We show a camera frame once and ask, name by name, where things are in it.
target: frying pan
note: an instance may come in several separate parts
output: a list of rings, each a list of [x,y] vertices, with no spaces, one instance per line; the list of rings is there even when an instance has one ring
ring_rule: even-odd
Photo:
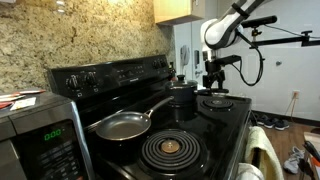
[[[137,137],[150,128],[150,117],[153,111],[171,100],[173,100],[173,96],[160,101],[145,113],[127,111],[110,115],[98,124],[96,133],[101,138],[112,141],[123,141]]]

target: stovetop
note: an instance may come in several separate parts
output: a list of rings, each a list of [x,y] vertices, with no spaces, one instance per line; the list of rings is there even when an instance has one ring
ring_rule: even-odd
[[[92,132],[93,164],[105,179],[226,179],[250,104],[250,99],[198,96],[195,104],[156,110],[150,129],[139,137],[118,142]]]

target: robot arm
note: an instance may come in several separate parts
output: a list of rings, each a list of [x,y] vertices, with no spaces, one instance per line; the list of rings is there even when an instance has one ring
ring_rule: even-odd
[[[222,88],[225,80],[222,65],[230,64],[241,60],[239,56],[223,58],[217,61],[214,50],[225,48],[239,41],[236,29],[242,32],[240,23],[247,19],[264,0],[238,0],[220,18],[212,19],[201,26],[202,54],[205,61],[207,75],[203,76],[203,86],[211,89],[214,81],[218,81],[217,92],[228,92]]]

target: wall outlet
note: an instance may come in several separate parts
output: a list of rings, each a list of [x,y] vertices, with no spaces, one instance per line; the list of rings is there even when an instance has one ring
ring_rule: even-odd
[[[293,90],[292,99],[299,99],[299,98],[300,98],[300,90]]]

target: wooden cabinet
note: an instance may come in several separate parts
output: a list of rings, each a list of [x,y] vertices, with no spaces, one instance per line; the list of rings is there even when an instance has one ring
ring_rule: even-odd
[[[175,25],[205,17],[205,0],[153,0],[155,23]]]

